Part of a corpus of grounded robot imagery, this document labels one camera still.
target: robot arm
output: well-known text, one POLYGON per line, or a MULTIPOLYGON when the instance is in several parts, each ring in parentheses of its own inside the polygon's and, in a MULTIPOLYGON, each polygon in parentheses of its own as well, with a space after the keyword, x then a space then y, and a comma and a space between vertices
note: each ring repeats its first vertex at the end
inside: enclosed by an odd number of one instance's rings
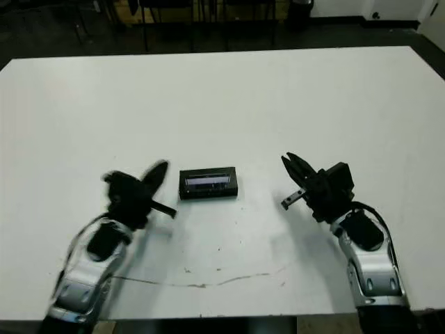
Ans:
POLYGON ((300 157, 291 153, 288 157, 282 157, 284 166, 301 189, 284 199, 282 206, 288 209, 303 198, 318 222, 330 224, 348 260, 350 289, 363 333, 419 333, 388 227, 372 207, 352 201, 349 166, 338 163, 315 172, 300 157))
POLYGON ((142 181, 117 171, 106 175, 108 211, 73 239, 39 333, 92 332, 134 231, 146 226, 152 209, 176 215, 174 209, 152 200, 167 167, 166 161, 158 162, 142 181))

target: white table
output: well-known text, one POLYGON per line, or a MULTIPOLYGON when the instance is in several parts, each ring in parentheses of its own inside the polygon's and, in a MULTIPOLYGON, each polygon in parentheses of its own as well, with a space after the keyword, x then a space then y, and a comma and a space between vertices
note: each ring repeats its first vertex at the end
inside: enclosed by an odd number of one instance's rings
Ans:
POLYGON ((445 83, 408 47, 46 58, 0 72, 0 319, 41 319, 103 173, 170 172, 110 319, 353 312, 346 264, 280 156, 348 162, 390 227, 412 308, 445 307, 445 83), (179 202, 235 166, 236 200, 179 202))

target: electronic device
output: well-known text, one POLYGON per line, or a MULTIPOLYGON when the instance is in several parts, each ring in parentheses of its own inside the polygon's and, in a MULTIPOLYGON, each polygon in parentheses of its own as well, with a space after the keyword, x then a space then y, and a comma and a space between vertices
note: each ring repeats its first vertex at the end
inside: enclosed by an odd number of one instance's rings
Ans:
POLYGON ((235 167, 179 171, 179 197, 182 200, 237 195, 235 167))

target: black cable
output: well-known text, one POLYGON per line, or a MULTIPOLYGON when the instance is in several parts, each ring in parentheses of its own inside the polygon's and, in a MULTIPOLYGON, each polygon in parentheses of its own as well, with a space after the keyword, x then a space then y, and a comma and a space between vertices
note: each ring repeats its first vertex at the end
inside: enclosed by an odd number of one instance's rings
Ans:
MULTIPOLYGON (((374 217, 377 218, 379 224, 386 230, 387 236, 388 236, 388 238, 389 238, 389 240, 391 242, 391 247, 394 249, 394 243, 392 241, 391 234, 389 233, 388 225, 385 223, 385 221, 383 220, 382 216, 377 212, 377 210, 375 210, 373 207, 370 207, 369 205, 366 205, 366 204, 364 204, 362 202, 357 202, 357 201, 352 201, 351 202, 351 206, 352 206, 353 209, 362 209, 362 210, 368 211, 372 215, 374 215, 374 217)), ((394 251, 393 251, 393 253, 394 254, 392 254, 391 256, 393 257, 394 264, 396 266, 398 266, 396 254, 395 254, 394 251)))

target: white wall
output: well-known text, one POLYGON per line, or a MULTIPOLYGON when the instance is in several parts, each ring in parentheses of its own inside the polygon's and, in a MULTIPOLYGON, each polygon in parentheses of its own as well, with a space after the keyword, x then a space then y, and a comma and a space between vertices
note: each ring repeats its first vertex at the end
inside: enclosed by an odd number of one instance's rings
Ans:
POLYGON ((361 16, 364 0, 314 0, 312 17, 361 16))
POLYGON ((413 20, 422 22, 437 0, 314 0, 312 17, 363 16, 373 20, 413 20))
POLYGON ((445 1, 439 5, 433 16, 428 13, 425 22, 419 27, 419 33, 445 51, 445 1))

